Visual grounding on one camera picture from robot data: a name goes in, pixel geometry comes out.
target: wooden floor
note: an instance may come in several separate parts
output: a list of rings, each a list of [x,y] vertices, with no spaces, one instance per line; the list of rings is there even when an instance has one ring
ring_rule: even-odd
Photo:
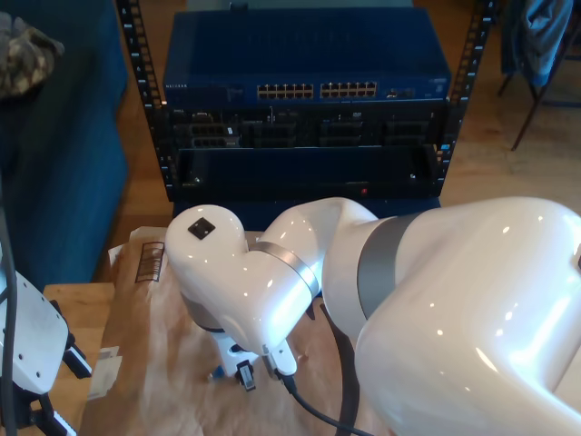
[[[172,16],[186,10],[185,0],[141,0],[158,84],[162,83]],[[427,7],[455,73],[468,30],[472,2],[416,0]],[[542,107],[516,153],[510,147],[532,104],[524,79],[516,78],[502,98],[500,30],[489,37],[476,87],[464,120],[448,178],[443,205],[506,196],[534,195],[555,200],[581,213],[581,110]],[[581,99],[579,63],[565,64],[551,93]],[[143,225],[167,225],[172,205],[162,178],[133,74],[118,114],[119,133],[129,162],[129,179],[108,247],[127,241]],[[96,279],[106,278],[100,268]]]

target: blue network switch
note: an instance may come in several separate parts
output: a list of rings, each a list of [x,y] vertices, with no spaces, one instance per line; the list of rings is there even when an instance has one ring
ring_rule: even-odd
[[[450,71],[422,8],[176,14],[164,91],[174,109],[443,100]]]

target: cable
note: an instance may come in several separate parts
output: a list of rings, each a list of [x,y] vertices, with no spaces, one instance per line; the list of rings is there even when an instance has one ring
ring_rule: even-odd
[[[317,411],[299,395],[299,393],[297,392],[297,385],[294,382],[294,378],[291,375],[282,375],[278,371],[276,371],[276,373],[282,380],[282,384],[284,384],[284,387],[287,388],[289,394],[292,395],[293,398],[297,401],[297,403],[300,404],[302,408],[311,415],[315,416],[316,418],[319,418],[321,421],[327,422],[329,425],[332,425],[333,427],[337,427],[340,430],[348,431],[349,433],[356,434],[358,436],[372,436],[371,434],[363,430],[354,429],[349,425],[345,425],[342,424],[341,422],[335,421],[332,418],[328,417],[327,415],[322,414],[320,411]]]
[[[6,436],[16,436],[15,402],[13,392],[13,358],[15,353],[17,284],[15,261],[6,225],[4,198],[0,187],[0,245],[2,246],[2,266],[6,276],[6,325],[4,352],[2,354],[2,415]]]

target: brown paper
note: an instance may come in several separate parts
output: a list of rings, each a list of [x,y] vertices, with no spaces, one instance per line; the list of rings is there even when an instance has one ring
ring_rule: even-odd
[[[208,381],[220,364],[212,338],[186,312],[165,254],[156,263],[147,252],[151,243],[163,242],[164,232],[139,229],[111,252],[115,297],[102,346],[118,346],[122,363],[106,395],[87,402],[80,434],[335,435],[336,429],[304,411],[268,376],[261,360],[254,364],[255,391],[246,392],[234,379]],[[153,280],[139,281],[148,274]],[[322,299],[314,303],[315,321],[302,317],[289,344],[298,361],[299,393],[338,419],[340,357],[321,304]],[[362,395],[356,425],[389,434]]]

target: blue jacket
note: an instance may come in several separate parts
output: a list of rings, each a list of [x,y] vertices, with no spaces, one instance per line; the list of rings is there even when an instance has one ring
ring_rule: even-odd
[[[502,26],[501,68],[522,73],[536,86],[547,83],[574,0],[512,0]]]

